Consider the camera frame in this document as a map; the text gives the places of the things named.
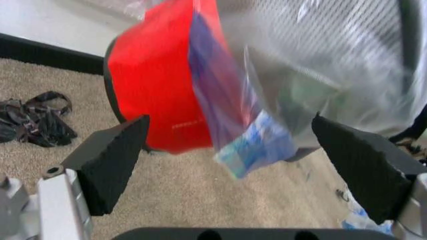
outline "screw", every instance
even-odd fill
[[[9,182],[8,176],[4,174],[3,172],[0,172],[0,188],[1,189],[8,189],[11,183]]]
[[[61,175],[65,173],[65,168],[62,165],[53,165],[50,166],[44,173],[42,174],[42,177],[44,180],[56,177],[58,175]]]

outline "black baseboard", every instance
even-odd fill
[[[0,58],[103,75],[104,58],[0,33]]]

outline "black object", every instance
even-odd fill
[[[262,228],[137,228],[113,240],[395,240],[371,230]]]
[[[317,115],[312,129],[354,198],[377,224],[399,215],[417,175],[427,168],[373,133]]]
[[[63,99],[66,106],[61,109],[50,107],[47,101]],[[10,99],[0,102],[0,143],[14,139],[45,148],[64,146],[71,143],[77,134],[60,116],[72,111],[71,101],[55,91],[42,93],[26,103]]]
[[[0,33],[0,58],[89,74],[103,74],[104,58]]]
[[[94,132],[62,163],[77,172],[92,216],[110,214],[132,175],[145,143],[149,116]]]

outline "clear plastic bag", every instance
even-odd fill
[[[69,0],[89,2],[97,7],[109,9],[138,20],[144,19],[146,11],[163,0]]]
[[[218,151],[216,160],[237,178],[294,156],[289,131],[262,110],[248,75],[237,65],[214,19],[194,1],[188,62],[192,86]]]
[[[217,3],[226,42],[261,106],[299,148],[319,146],[311,130],[317,112],[390,137],[427,103],[425,1]],[[409,18],[412,35],[404,32]]]

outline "plastic bag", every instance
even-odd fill
[[[53,108],[47,101],[62,99],[66,105]],[[77,134],[61,119],[72,111],[71,101],[63,94],[48,91],[26,103],[10,99],[0,102],[0,143],[14,139],[21,143],[32,143],[41,147],[65,146]]]
[[[319,146],[311,130],[317,112],[390,137],[427,104],[426,1],[217,3],[226,42],[261,106],[299,148]]]
[[[162,0],[79,0],[92,5],[125,14],[128,17],[143,20],[146,11]]]
[[[216,160],[237,178],[288,159],[296,148],[291,135],[263,111],[246,74],[214,36],[203,9],[193,14],[188,61],[192,86],[206,117]]]
[[[238,178],[319,147],[317,112],[393,135],[427,102],[425,18],[409,34],[412,54],[400,10],[383,0],[168,0],[107,51],[107,95],[121,120],[150,115],[151,148],[214,146]]]
[[[355,200],[352,193],[347,189],[344,193],[348,199],[347,206],[350,210],[350,214],[342,221],[341,225],[343,229],[365,229],[374,230],[388,235],[393,235],[392,225],[393,221],[387,220],[381,225],[377,225],[372,219],[369,218],[365,209]]]

